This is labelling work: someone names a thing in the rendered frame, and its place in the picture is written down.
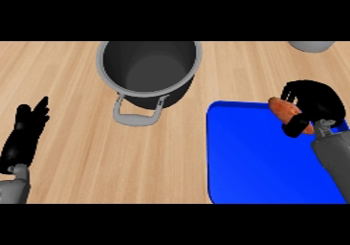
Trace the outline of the grey bowl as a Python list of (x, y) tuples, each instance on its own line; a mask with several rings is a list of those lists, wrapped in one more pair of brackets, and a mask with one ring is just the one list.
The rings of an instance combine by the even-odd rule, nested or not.
[(305, 53), (322, 53), (333, 45), (332, 41), (289, 41), (289, 45)]

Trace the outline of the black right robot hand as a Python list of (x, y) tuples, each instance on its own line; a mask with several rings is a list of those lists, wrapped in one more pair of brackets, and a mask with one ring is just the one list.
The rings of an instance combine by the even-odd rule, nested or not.
[(297, 138), (308, 123), (320, 120), (333, 121), (338, 127), (345, 117), (341, 99), (329, 85), (313, 80), (289, 81), (282, 89), (280, 99), (294, 102), (301, 113), (282, 125), (288, 137)]

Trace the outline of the dark grey pot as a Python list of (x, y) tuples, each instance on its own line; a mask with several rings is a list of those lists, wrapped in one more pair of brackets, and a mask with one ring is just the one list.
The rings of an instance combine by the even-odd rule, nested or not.
[(202, 60), (199, 41), (103, 41), (96, 53), (101, 81), (116, 92), (113, 120), (153, 125), (184, 96)]

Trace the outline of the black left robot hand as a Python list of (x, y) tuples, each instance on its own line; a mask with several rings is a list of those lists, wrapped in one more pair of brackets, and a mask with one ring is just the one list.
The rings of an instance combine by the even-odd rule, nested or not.
[(48, 121), (47, 97), (35, 107), (20, 104), (16, 108), (14, 128), (4, 142), (0, 155), (0, 173), (11, 174), (10, 167), (17, 164), (31, 166), (36, 144)]

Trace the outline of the blue tray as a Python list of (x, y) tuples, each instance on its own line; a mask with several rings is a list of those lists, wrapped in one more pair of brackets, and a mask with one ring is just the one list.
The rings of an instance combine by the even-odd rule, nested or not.
[(215, 204), (341, 204), (332, 177), (260, 102), (217, 101), (206, 110), (206, 191)]

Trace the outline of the orange sweet potato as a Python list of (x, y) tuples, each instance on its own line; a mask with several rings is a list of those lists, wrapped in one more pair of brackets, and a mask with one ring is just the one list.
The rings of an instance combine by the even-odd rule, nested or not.
[(270, 112), (282, 122), (283, 133), (289, 137), (298, 137), (299, 134), (314, 133), (308, 119), (299, 108), (289, 101), (271, 97), (268, 99), (268, 108)]

